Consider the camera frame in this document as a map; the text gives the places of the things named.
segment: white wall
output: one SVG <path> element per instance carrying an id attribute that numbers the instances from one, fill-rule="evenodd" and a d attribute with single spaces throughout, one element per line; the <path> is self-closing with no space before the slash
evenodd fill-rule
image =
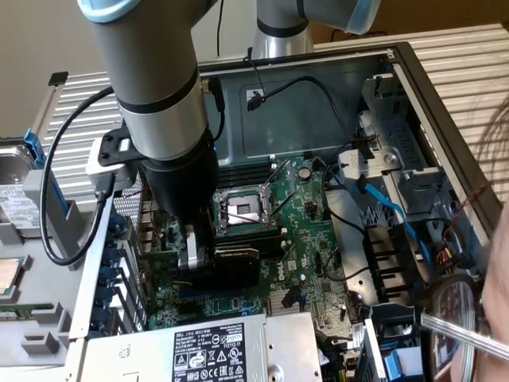
<path id="1" fill-rule="evenodd" d="M 2 0 L 0 136 L 20 135 L 41 105 L 51 73 L 103 71 L 99 50 L 76 0 Z M 216 56 L 219 3 L 193 30 L 198 60 Z M 242 54 L 256 27 L 255 0 L 225 0 L 221 56 Z"/>

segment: capacitor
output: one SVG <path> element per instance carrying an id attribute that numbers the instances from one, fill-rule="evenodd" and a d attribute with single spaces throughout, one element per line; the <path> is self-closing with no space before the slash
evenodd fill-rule
<path id="1" fill-rule="evenodd" d="M 302 181 L 309 181 L 311 179 L 311 170 L 306 166 L 302 166 L 298 171 L 298 175 Z"/>
<path id="2" fill-rule="evenodd" d="M 340 321 L 344 321 L 344 316 L 347 315 L 347 307 L 346 305 L 342 305 L 341 306 L 341 311 L 340 311 Z"/>

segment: motherboard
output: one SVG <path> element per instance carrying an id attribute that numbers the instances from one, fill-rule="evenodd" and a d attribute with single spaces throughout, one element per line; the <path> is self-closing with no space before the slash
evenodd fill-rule
<path id="1" fill-rule="evenodd" d="M 276 159 L 268 181 L 217 190 L 218 248 L 225 241 L 238 243 L 237 238 L 246 234 L 260 243 L 258 283 L 248 288 L 215 290 L 211 285 L 209 290 L 193 290 L 191 283 L 172 279 L 168 269 L 185 248 L 185 240 L 177 221 L 147 201 L 150 218 L 145 222 L 157 233 L 146 239 L 150 250 L 140 258 L 142 273 L 150 280 L 146 283 L 149 328 L 308 311 L 317 330 L 328 336 L 348 336 L 356 308 L 348 302 L 345 285 L 327 279 L 323 271 L 331 258 L 328 273 L 343 275 L 330 216 L 322 203 L 323 171 L 311 158 Z M 288 299 L 295 303 L 284 303 Z"/>

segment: power supply label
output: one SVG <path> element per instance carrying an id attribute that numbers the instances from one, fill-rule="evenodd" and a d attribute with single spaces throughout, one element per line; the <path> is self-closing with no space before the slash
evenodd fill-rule
<path id="1" fill-rule="evenodd" d="M 173 382 L 247 382 L 244 324 L 175 333 Z"/>

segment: green circuit board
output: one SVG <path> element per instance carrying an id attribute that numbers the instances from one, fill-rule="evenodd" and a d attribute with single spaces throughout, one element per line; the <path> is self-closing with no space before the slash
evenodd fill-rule
<path id="1" fill-rule="evenodd" d="M 277 165 L 286 159 L 276 160 Z M 304 181 L 298 171 L 302 167 L 312 169 L 311 160 L 303 157 L 290 158 L 276 179 L 270 183 L 274 207 L 282 203 L 291 193 L 294 195 L 278 212 L 280 226 L 287 229 L 286 250 L 281 258 L 263 259 L 261 275 L 257 286 L 241 290 L 195 292 L 185 283 L 174 283 L 168 276 L 169 262 L 178 256 L 184 241 L 178 233 L 178 224 L 168 217 L 162 217 L 168 232 L 164 244 L 165 251 L 155 247 L 151 253 L 143 255 L 154 273 L 157 288 L 150 296 L 150 329 L 164 329 L 182 325 L 201 318 L 222 318 L 231 315 L 269 313 L 271 296 L 279 296 L 282 290 L 299 286 L 305 297 L 305 311 L 312 313 L 316 328 L 327 335 L 347 336 L 351 331 L 349 315 L 340 319 L 342 305 L 355 309 L 348 304 L 348 296 L 343 283 L 326 279 L 317 271 L 315 261 L 319 256 L 324 263 L 336 249 L 336 237 L 330 220 L 322 220 L 321 202 L 322 171 L 312 171 L 311 178 Z M 253 187 L 236 189 L 240 193 Z M 305 210 L 306 202 L 316 205 L 314 216 Z M 342 275 L 338 259 L 329 264 L 332 275 Z"/>

